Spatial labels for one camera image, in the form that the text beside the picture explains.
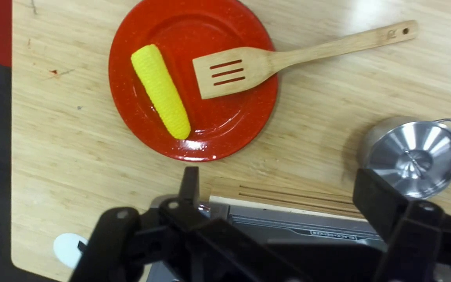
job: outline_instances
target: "light wood surface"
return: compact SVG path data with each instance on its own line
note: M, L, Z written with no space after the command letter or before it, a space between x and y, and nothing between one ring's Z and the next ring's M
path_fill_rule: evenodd
M276 72L295 64L411 41L417 33L417 22L406 20L299 50L229 48L194 58L193 66L201 97L215 99L252 89Z
M52 252L60 233L90 236L108 207L144 211L179 188L187 163L136 139L110 95L110 44L136 3L14 1L11 255L21 268L66 280L71 271ZM396 114L451 117L451 1L243 3L281 52L407 19L418 20L420 31L411 42L282 72L277 106L259 138L226 160L199 164L204 194L254 194L248 200L263 204L274 196L276 204L302 200L299 208L317 211L353 208L356 152L370 125ZM434 200L451 213L451 188Z

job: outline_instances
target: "spatula handle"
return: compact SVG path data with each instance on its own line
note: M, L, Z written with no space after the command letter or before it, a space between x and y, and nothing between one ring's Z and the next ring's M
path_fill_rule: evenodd
M273 53L276 70L285 69L293 64L315 61L329 56L338 56L367 48L378 48L396 42L411 41L417 36L418 25L415 20L406 20L395 25L351 34L337 41L321 45Z

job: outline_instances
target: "wooden table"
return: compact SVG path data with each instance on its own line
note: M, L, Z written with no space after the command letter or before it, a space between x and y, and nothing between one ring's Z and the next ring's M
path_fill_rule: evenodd
M90 236L110 207L144 211L176 193L187 163L146 147L108 86L110 44L138 3L16 0L13 36L13 262L66 280L57 235ZM418 39L281 74L279 102L241 152L199 164L204 194L357 216L356 152L390 116L451 117L451 1L245 0L277 50L417 19ZM451 213L451 188L434 197Z

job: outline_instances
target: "silver pot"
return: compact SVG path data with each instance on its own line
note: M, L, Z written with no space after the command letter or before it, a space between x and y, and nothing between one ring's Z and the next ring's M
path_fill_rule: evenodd
M451 182L451 119L389 119L364 141L360 164L407 197L431 197Z

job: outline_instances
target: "wooden spatula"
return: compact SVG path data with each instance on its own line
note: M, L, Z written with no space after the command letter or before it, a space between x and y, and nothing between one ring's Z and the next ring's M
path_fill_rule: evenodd
M415 20L406 20L302 50L268 52L238 47L199 56L193 59L193 64L201 97L213 99L256 88L281 69L293 64L414 39L417 30Z

